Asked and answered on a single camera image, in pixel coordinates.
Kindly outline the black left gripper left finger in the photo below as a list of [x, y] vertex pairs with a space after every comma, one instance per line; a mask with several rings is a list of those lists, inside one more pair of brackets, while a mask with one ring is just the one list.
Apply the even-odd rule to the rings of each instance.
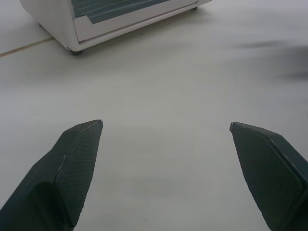
[[93, 178], [102, 120], [64, 131], [0, 209], [0, 231], [74, 231]]

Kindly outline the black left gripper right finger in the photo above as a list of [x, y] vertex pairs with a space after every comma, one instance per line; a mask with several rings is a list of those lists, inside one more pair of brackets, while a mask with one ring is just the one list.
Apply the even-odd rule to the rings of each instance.
[[248, 189], [270, 231], [308, 231], [308, 161], [280, 134], [232, 122]]

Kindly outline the white toaster oven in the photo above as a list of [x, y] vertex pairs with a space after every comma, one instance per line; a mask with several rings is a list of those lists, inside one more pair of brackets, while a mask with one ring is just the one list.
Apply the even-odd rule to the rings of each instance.
[[72, 55], [212, 0], [19, 0]]

